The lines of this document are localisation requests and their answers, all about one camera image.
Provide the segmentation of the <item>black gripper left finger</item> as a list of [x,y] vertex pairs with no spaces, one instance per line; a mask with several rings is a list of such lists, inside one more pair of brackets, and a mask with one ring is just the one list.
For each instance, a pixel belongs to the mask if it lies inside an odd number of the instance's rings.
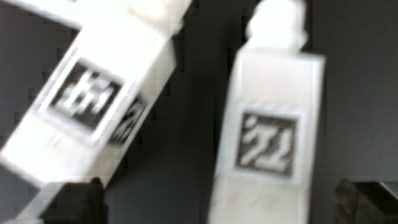
[[94,178],[82,183],[50,183],[16,216],[14,223],[108,224],[101,180]]

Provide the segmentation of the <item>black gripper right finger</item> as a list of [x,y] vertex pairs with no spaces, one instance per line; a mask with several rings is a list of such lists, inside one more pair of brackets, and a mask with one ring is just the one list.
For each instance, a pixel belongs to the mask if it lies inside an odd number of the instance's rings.
[[336,186],[334,224],[398,224],[398,182],[353,182]]

